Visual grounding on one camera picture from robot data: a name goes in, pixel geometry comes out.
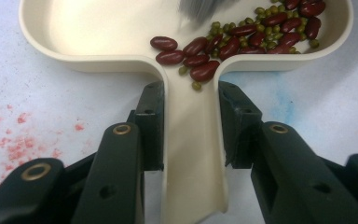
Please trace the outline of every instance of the white table surface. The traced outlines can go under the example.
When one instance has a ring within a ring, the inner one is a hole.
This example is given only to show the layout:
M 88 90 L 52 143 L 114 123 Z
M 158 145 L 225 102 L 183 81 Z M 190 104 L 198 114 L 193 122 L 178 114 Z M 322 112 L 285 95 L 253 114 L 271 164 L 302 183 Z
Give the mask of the white table surface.
M 358 0 L 345 44 L 290 72 L 235 72 L 234 83 L 262 110 L 263 120 L 294 127 L 320 156 L 345 164 L 358 153 Z M 39 157 L 65 165 L 94 152 L 108 126 L 125 121 L 143 87 L 143 74 L 69 70 L 27 43 L 18 0 L 0 0 L 0 183 Z M 158 223 L 161 172 L 146 174 L 146 223 Z M 249 170 L 227 168 L 229 208 L 205 223 L 263 222 Z

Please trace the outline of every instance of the cream plastic tray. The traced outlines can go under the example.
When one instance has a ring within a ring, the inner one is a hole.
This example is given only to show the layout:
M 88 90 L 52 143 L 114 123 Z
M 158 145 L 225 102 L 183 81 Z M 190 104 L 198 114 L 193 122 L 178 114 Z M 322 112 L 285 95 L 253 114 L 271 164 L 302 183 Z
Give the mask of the cream plastic tray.
M 301 55 L 238 55 L 225 60 L 215 77 L 191 89 L 179 65 L 161 66 L 149 45 L 156 35 L 177 40 L 182 49 L 206 35 L 211 21 L 238 22 L 254 18 L 256 7 L 269 0 L 231 0 L 211 21 L 196 25 L 178 13 L 179 0 L 21 0 L 21 29 L 47 56 L 83 72 L 142 72 L 164 81 L 165 170 L 163 223 L 195 223 L 227 210 L 227 184 L 220 125 L 217 82 L 230 71 L 292 70 L 336 50 L 348 37 L 353 20 L 350 0 L 324 0 L 319 18 L 321 46 L 298 45 Z

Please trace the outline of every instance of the red kidney bean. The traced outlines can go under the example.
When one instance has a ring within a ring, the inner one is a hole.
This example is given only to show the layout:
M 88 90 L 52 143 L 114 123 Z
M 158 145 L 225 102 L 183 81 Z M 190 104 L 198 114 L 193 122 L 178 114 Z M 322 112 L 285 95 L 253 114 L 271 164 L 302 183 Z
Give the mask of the red kidney bean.
M 155 49 L 174 50 L 178 47 L 176 40 L 167 36 L 155 36 L 150 40 L 150 45 Z
M 225 59 L 234 56 L 240 47 L 240 40 L 236 36 L 232 36 L 228 42 L 220 49 L 219 58 L 224 61 Z
M 293 10 L 296 7 L 298 7 L 298 4 L 300 3 L 300 0 L 285 0 L 284 6 L 287 10 Z
M 265 18 L 262 22 L 265 26 L 274 26 L 283 23 L 287 20 L 286 12 L 280 12 L 270 17 Z
M 288 54 L 290 47 L 287 45 L 278 45 L 274 49 L 267 50 L 267 54 Z
M 162 51 L 156 56 L 156 61 L 164 65 L 178 64 L 185 58 L 185 54 L 179 50 Z
M 206 54 L 194 55 L 189 58 L 186 58 L 183 61 L 183 65 L 186 67 L 196 67 L 207 63 L 209 59 L 210 59 L 209 56 Z
M 279 39 L 280 45 L 288 46 L 289 48 L 300 41 L 301 35 L 299 33 L 286 33 Z
M 252 45 L 253 47 L 259 47 L 265 37 L 266 34 L 264 34 L 264 32 L 256 32 L 251 36 L 249 36 L 249 44 Z
M 183 53 L 187 57 L 196 55 L 205 49 L 207 43 L 208 40 L 205 36 L 197 37 L 183 48 Z
M 218 61 L 208 61 L 207 63 L 193 67 L 190 70 L 190 76 L 195 81 L 198 82 L 205 82 L 209 81 L 213 78 L 214 73 L 216 72 L 217 67 L 220 65 L 220 62 Z
M 321 26 L 321 20 L 316 17 L 311 17 L 308 19 L 304 33 L 309 39 L 315 39 L 316 36 L 318 36 L 319 28 L 321 28 Z
M 307 4 L 307 3 L 315 3 L 315 2 L 322 2 L 323 0 L 301 0 L 301 4 Z
M 232 28 L 229 33 L 234 36 L 245 36 L 251 35 L 256 31 L 256 26 L 254 24 L 246 24 L 243 26 L 238 26 Z
M 205 53 L 210 54 L 214 49 L 216 49 L 217 45 L 222 41 L 223 35 L 216 35 L 211 41 L 208 42 L 205 48 Z
M 265 54 L 266 50 L 260 47 L 245 47 L 238 50 L 238 54 Z
M 302 20 L 300 18 L 290 18 L 287 19 L 282 25 L 281 25 L 281 32 L 283 33 L 289 33 L 291 30 L 296 28 L 297 26 L 301 25 Z
M 299 12 L 304 17 L 315 17 L 324 12 L 325 8 L 326 3 L 323 1 L 315 3 L 306 3 L 301 5 Z

